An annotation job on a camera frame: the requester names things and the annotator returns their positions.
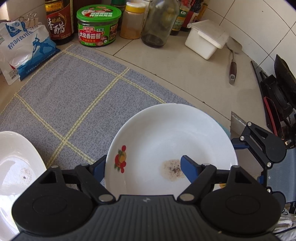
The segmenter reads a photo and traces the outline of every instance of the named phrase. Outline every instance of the fruit pattern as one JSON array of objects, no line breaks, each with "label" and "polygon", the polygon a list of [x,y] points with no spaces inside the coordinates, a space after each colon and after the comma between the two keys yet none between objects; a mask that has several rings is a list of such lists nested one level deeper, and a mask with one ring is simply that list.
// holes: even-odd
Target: fruit pattern
[{"label": "fruit pattern", "polygon": [[121,173],[124,173],[124,168],[126,166],[126,146],[122,146],[121,150],[118,149],[118,154],[115,157],[115,164],[114,169],[117,169],[117,171],[121,171]]}]

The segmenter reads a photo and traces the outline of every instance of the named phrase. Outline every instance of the white plate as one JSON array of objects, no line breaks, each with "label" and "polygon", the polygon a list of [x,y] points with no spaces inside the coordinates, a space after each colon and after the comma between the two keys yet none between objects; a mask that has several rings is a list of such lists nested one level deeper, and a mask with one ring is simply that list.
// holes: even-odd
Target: white plate
[{"label": "white plate", "polygon": [[[118,165],[126,159],[123,173],[115,166],[117,155]],[[168,163],[164,164],[183,155],[218,169],[237,165],[227,134],[204,112],[183,104],[149,107],[130,118],[112,141],[106,159],[106,188],[116,198],[121,194],[177,197],[190,182],[178,167],[169,170]]]},{"label": "white plate", "polygon": [[0,132],[0,240],[11,240],[18,229],[11,208],[46,167],[35,147],[22,135]]}]

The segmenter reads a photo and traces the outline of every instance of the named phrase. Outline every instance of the green jar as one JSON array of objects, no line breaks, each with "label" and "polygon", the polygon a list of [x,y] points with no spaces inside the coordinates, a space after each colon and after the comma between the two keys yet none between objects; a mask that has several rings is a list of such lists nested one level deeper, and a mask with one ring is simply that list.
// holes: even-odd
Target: green jar
[{"label": "green jar", "polygon": [[81,44],[104,46],[116,39],[121,11],[110,5],[94,4],[77,11],[78,38]]}]

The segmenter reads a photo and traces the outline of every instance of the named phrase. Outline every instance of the wooden handle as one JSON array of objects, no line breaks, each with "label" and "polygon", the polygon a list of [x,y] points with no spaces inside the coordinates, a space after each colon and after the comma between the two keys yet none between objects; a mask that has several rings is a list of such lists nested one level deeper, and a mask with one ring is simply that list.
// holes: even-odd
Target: wooden handle
[{"label": "wooden handle", "polygon": [[229,70],[229,83],[231,85],[234,84],[236,77],[237,77],[237,64],[236,62],[231,62],[230,70]]}]

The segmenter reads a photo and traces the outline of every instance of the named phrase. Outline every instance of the white plastic container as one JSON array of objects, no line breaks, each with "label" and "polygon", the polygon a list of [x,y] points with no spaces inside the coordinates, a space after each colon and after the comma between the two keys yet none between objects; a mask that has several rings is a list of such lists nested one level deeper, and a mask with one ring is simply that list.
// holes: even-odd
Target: white plastic container
[{"label": "white plastic container", "polygon": [[217,48],[222,49],[229,38],[229,33],[210,20],[189,23],[187,27],[191,30],[185,45],[207,60]]}]

